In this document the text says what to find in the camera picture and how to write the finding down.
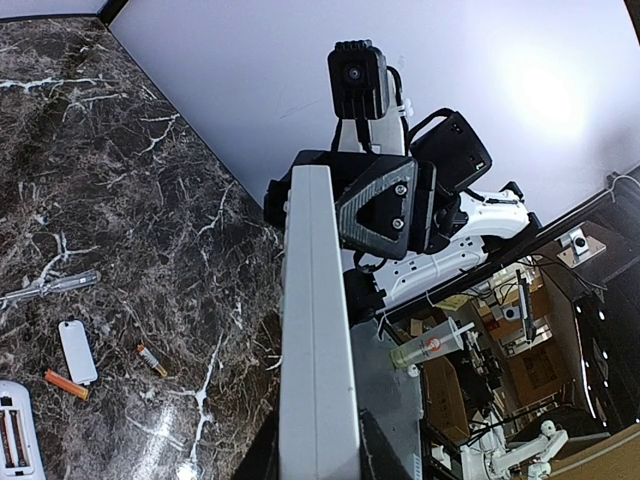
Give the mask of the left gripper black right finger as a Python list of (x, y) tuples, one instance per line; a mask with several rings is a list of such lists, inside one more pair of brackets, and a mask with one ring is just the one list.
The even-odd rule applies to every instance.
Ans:
[(415, 467), (403, 465), (386, 434), (374, 415), (367, 409), (358, 410), (360, 434), (360, 467), (364, 480), (421, 479), (422, 472), (415, 476)]

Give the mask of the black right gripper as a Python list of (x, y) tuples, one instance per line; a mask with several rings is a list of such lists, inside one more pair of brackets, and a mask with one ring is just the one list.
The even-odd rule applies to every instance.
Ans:
[(374, 287), (373, 272), (430, 244), (436, 167), (410, 156), (302, 150), (298, 166), (327, 166), (339, 245), (353, 252), (343, 274), (351, 320), (368, 320), (386, 307), (389, 287)]

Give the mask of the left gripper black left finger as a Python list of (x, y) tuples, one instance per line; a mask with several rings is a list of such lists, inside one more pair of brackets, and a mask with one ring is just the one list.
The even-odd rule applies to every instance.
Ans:
[(248, 451), (232, 475), (233, 480), (279, 478), (279, 406), (266, 416)]

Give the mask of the white remote with QR label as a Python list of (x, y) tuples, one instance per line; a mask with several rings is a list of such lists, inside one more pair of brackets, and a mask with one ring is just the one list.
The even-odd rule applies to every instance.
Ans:
[(330, 170), (292, 170), (285, 232), (279, 476), (358, 479), (360, 433)]

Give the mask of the orange AA battery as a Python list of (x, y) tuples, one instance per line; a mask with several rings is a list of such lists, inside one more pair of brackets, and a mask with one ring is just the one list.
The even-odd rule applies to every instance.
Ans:
[(64, 378), (55, 371), (48, 369), (44, 374), (46, 382), (57, 386), (65, 392), (83, 400), (87, 401), (89, 398), (89, 390), (81, 385), (74, 383), (71, 380)]

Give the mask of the white battery cover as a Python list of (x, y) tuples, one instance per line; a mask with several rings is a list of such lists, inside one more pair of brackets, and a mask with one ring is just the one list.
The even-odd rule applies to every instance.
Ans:
[(88, 386), (98, 379), (92, 351), (83, 323), (66, 320), (58, 324), (61, 345), (71, 380)]

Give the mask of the white remote with battery compartment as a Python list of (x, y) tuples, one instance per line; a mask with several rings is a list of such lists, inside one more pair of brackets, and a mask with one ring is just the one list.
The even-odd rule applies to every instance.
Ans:
[(1, 381), (1, 478), (46, 478), (29, 391), (8, 380)]

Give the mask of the clear handled screwdriver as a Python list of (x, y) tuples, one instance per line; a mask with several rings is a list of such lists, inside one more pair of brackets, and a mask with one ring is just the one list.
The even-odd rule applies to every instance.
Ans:
[(39, 285), (30, 285), (20, 290), (12, 291), (1, 296), (1, 308), (37, 297), (49, 294), (64, 293), (97, 284), (101, 280), (101, 274), (96, 270), (88, 270), (76, 275), (58, 278)]

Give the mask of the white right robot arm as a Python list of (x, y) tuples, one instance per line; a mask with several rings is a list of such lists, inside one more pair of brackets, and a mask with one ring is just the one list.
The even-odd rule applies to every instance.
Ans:
[(344, 282), (355, 324), (494, 266), (540, 227), (516, 183), (473, 190), (492, 159), (448, 108), (418, 128), (403, 106), (342, 119), (329, 150), (301, 151), (295, 164), (330, 171), (339, 242), (352, 254)]

